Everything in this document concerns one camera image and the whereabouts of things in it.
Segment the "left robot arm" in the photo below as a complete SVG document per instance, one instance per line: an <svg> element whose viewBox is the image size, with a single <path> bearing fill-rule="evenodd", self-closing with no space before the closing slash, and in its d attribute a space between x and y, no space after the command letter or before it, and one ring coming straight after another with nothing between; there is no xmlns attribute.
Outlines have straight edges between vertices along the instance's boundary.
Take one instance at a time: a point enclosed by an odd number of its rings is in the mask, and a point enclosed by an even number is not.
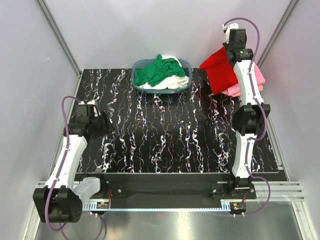
<svg viewBox="0 0 320 240"><path fill-rule="evenodd" d="M105 111L95 100L81 102L76 113L65 125L63 143L56 165L43 187L33 192L33 201L41 222L76 223L83 206L93 196L103 198L108 193L107 180L101 173L89 173L79 185L74 185L76 172L89 141L114 131Z"/></svg>

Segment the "red t-shirt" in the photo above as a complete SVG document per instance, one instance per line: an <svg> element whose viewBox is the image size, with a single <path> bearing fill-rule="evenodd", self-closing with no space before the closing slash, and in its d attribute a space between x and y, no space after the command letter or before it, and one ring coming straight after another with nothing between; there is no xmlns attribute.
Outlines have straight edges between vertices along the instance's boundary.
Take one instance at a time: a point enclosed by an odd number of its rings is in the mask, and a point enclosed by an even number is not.
<svg viewBox="0 0 320 240"><path fill-rule="evenodd" d="M224 46L209 56L199 68L207 74L211 91L215 95L238 84L238 79L228 61Z"/></svg>

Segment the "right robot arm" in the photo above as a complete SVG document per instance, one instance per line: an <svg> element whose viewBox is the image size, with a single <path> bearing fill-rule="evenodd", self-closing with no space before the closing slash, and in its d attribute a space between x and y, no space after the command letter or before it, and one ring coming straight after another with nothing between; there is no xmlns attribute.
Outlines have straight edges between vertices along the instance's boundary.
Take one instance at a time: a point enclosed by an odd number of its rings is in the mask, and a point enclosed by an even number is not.
<svg viewBox="0 0 320 240"><path fill-rule="evenodd" d="M244 28L233 23L223 31L226 42L223 44L227 60L238 81L241 105L233 114L232 128L236 133L236 152L226 193L235 199L255 199L256 191L252 183L251 162L255 142L267 131L267 117L271 111L261 97L255 73L255 56L247 48L247 33Z"/></svg>

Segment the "aluminium frame rail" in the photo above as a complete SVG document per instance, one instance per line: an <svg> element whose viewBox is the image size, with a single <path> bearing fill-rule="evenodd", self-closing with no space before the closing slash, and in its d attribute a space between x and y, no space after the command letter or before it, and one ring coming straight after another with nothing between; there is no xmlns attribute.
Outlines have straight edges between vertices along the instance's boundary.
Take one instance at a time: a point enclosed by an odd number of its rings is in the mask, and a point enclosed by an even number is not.
<svg viewBox="0 0 320 240"><path fill-rule="evenodd" d="M104 199L110 190L112 199L128 199L131 196L178 196L201 195L216 200L257 200L257 201L303 201L304 196L297 182L272 181L266 184L254 181L248 189L228 190L227 183L218 181L205 182L107 182L101 185L102 190L95 193L92 199Z"/></svg>

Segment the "folded pink t-shirt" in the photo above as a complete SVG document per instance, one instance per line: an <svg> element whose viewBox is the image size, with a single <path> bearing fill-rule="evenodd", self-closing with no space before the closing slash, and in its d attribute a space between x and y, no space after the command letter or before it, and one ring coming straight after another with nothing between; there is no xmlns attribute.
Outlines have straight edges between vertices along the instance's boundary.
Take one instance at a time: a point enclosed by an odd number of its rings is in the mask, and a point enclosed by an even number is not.
<svg viewBox="0 0 320 240"><path fill-rule="evenodd" d="M254 66L254 72L255 72L255 78L256 78L256 82L257 82L258 86L263 85L265 83L265 78L263 77L259 67L256 64ZM228 97L241 96L241 91L240 91L240 87L239 87L238 83L227 88L226 90L222 91L221 93L228 96Z"/></svg>

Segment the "teal plastic basket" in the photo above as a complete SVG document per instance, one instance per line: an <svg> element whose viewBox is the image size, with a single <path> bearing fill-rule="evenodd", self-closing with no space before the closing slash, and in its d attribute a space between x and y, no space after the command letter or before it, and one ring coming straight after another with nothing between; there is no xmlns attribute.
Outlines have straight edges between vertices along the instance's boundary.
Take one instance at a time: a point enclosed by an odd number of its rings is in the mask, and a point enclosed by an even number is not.
<svg viewBox="0 0 320 240"><path fill-rule="evenodd" d="M183 59L178 59L184 69L185 75L188 77L188 83L185 87L180 87L177 89L144 89L135 84L135 72L146 67L148 64L151 64L154 60L153 59L142 59L138 60L134 63L131 69L131 85L135 88L138 92L142 94L160 94L160 95L168 95L168 94L182 94L185 92L192 84L193 84L193 76L192 76L192 68L190 64Z"/></svg>

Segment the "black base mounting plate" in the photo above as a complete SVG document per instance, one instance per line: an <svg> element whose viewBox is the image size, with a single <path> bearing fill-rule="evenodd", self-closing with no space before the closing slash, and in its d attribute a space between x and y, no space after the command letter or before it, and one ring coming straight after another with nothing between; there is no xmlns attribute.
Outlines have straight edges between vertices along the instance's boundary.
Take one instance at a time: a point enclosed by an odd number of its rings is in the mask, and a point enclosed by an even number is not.
<svg viewBox="0 0 320 240"><path fill-rule="evenodd" d="M115 199L145 196L197 196L214 199L255 200L251 179L233 179L230 173L77 173L75 180L97 177L102 190L111 190Z"/></svg>

